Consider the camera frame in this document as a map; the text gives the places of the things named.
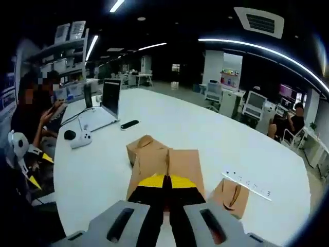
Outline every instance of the white controller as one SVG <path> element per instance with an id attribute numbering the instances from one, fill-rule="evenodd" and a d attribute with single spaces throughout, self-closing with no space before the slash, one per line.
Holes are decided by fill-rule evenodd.
<path id="1" fill-rule="evenodd" d="M 92 134 L 89 131 L 82 131 L 79 138 L 75 138 L 71 141 L 70 146 L 72 149 L 80 148 L 92 143 Z"/>

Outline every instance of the black shirt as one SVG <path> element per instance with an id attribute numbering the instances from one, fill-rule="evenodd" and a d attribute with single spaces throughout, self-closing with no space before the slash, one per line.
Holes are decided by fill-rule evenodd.
<path id="1" fill-rule="evenodd" d="M 32 144 L 38 130 L 40 117 L 40 111 L 34 105 L 18 105 L 11 118 L 11 130 L 23 133 Z"/>
<path id="2" fill-rule="evenodd" d="M 301 129 L 303 129 L 303 127 L 305 125 L 304 117 L 298 117 L 298 116 L 295 115 L 295 116 L 293 116 L 291 118 L 291 120 L 293 121 L 294 129 L 295 129 L 295 131 L 292 131 L 292 133 L 294 135 L 296 135 L 298 133 L 298 131 L 300 131 Z"/>
<path id="3" fill-rule="evenodd" d="M 49 92 L 38 89 L 33 93 L 33 104 L 36 105 L 39 112 L 43 113 L 52 107 Z"/>

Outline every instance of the laptop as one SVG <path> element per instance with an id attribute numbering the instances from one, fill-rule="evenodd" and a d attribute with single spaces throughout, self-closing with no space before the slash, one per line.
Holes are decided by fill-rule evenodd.
<path id="1" fill-rule="evenodd" d="M 83 112 L 79 117 L 81 130 L 95 131 L 119 121 L 121 80 L 105 79 L 101 107 Z"/>

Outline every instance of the laptop screen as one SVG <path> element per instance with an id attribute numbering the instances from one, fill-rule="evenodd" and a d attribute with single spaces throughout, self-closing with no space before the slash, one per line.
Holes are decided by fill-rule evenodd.
<path id="1" fill-rule="evenodd" d="M 121 80 L 104 79 L 102 106 L 118 118 Z"/>

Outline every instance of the yellow tape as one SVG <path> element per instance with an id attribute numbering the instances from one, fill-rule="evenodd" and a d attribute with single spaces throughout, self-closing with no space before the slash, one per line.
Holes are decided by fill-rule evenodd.
<path id="1" fill-rule="evenodd" d="M 170 175 L 170 179 L 171 179 L 171 186 L 173 189 L 196 187 L 194 183 L 192 183 L 189 179 L 186 178 Z"/>
<path id="2" fill-rule="evenodd" d="M 44 160 L 47 160 L 47 161 L 49 161 L 49 162 L 52 162 L 53 163 L 53 160 L 52 160 L 52 158 L 50 158 L 46 153 L 43 153 L 43 155 L 42 155 L 42 159 L 44 159 Z"/>
<path id="3" fill-rule="evenodd" d="M 147 179 L 140 181 L 138 186 L 162 188 L 164 177 L 165 177 L 165 175 L 155 174 L 152 177 L 149 177 Z"/>
<path id="4" fill-rule="evenodd" d="M 35 180 L 35 178 L 33 176 L 29 177 L 29 181 L 34 184 L 36 187 L 38 187 L 39 189 L 41 189 L 40 185 L 37 183 L 37 181 Z"/>

